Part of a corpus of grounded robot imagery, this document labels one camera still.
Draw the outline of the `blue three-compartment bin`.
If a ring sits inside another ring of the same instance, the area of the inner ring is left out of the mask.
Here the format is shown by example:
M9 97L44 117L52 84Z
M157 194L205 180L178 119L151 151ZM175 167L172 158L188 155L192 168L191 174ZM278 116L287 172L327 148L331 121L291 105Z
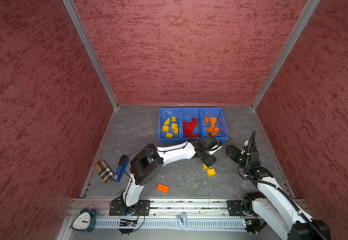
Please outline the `blue three-compartment bin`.
M158 141L180 143L212 135L228 140L228 127L222 108L160 108Z

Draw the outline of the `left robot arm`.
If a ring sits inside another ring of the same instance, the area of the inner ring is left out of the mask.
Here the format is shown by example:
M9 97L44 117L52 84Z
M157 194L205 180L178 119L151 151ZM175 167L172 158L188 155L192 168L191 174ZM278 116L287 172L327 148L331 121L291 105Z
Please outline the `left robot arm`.
M200 159L211 167L217 159L213 154L222 148L223 143L212 135L197 139L188 139L179 145L156 147L149 144L131 160L130 181L122 194L127 208L137 205L144 186L151 182L162 167L182 160Z

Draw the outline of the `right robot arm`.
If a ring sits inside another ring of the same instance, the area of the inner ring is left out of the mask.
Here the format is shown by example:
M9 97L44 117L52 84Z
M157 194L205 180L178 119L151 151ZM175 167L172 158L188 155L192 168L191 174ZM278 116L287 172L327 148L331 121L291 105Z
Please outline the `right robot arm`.
M258 190L243 198L243 213L261 217L282 240L331 239L329 227L299 207L273 174L261 166L254 143L249 141L242 150L227 146L226 155L243 169L247 181Z

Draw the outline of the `blue object under arm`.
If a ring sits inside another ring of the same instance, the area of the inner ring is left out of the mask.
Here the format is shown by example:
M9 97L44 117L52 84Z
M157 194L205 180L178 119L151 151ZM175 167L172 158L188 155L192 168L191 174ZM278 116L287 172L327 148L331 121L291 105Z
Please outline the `blue object under arm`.
M119 160L118 167L116 173L114 175L114 182L119 183L123 177L123 174L126 172L127 165L130 159L126 155L122 155Z

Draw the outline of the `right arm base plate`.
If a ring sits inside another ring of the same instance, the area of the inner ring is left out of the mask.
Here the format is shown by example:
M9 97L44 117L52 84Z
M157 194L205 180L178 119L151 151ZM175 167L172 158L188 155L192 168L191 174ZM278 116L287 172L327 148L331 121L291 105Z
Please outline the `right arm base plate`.
M230 217L242 217L242 216L253 216L255 213L252 209L252 201L251 200L241 200L227 201L227 209Z

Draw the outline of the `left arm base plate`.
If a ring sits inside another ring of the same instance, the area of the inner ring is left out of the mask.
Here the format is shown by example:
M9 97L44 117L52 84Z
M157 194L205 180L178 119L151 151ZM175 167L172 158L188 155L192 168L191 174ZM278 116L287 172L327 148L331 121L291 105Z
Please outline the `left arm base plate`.
M110 203L110 216L148 216L151 201L139 200L137 204L127 207L123 200L115 199Z

